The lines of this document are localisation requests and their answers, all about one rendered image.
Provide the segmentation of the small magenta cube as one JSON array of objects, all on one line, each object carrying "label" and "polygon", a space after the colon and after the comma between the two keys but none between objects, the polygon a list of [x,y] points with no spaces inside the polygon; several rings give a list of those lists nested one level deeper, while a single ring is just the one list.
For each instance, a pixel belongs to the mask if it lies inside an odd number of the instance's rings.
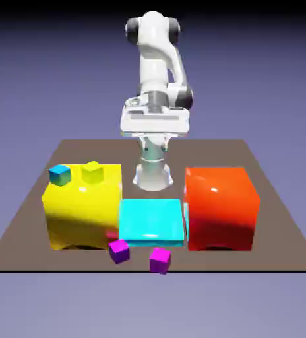
[{"label": "small magenta cube", "polygon": [[171,264],[171,252],[164,248],[154,248],[150,254],[150,271],[166,274]]},{"label": "small magenta cube", "polygon": [[130,259],[130,247],[124,240],[110,242],[109,255],[114,263],[123,263]]}]

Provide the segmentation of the small blue cube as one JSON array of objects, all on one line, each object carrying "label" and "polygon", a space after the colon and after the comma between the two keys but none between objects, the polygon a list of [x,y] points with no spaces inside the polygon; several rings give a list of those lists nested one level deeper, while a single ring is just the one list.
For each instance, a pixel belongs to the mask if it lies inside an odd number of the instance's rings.
[{"label": "small blue cube", "polygon": [[49,182],[57,186],[64,186],[71,181],[71,169],[58,164],[48,169]]}]

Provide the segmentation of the large cyan box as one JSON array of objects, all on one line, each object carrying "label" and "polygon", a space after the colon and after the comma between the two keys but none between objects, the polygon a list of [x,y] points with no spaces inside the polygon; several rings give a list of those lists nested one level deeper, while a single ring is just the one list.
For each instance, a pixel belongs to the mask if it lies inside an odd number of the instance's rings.
[{"label": "large cyan box", "polygon": [[180,200],[124,199],[119,207],[119,239],[135,247],[183,246]]}]

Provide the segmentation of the large orange box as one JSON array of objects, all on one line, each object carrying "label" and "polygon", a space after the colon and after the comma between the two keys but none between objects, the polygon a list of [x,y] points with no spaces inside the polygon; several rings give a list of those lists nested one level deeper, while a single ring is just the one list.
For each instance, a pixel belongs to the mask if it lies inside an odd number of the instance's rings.
[{"label": "large orange box", "polygon": [[184,215],[188,249],[250,251],[260,197],[244,167],[187,167]]}]

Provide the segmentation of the large yellow box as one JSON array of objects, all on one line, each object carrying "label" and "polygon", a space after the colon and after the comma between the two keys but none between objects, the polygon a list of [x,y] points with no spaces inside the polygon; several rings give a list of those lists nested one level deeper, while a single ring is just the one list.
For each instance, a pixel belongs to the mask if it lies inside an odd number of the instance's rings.
[{"label": "large yellow box", "polygon": [[104,180],[98,184],[82,180],[83,164],[62,165],[71,169],[71,181],[64,186],[49,182],[42,195],[51,248],[108,248],[118,239],[121,165],[102,164]]}]

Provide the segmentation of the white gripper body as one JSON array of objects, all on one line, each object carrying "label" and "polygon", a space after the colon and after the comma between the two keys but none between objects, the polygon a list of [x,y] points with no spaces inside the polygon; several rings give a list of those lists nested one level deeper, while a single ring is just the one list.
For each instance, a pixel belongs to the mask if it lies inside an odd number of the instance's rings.
[{"label": "white gripper body", "polygon": [[176,134],[189,132],[190,112],[184,108],[162,107],[162,112],[152,113],[148,106],[124,106],[120,129],[124,135]]}]

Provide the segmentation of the small yellow cube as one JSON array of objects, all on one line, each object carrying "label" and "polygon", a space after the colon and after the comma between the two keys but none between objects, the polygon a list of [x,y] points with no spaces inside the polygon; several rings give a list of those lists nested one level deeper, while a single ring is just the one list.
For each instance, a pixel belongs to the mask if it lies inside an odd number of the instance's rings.
[{"label": "small yellow cube", "polygon": [[104,180],[104,167],[96,161],[81,166],[82,180],[88,184],[98,184]]}]

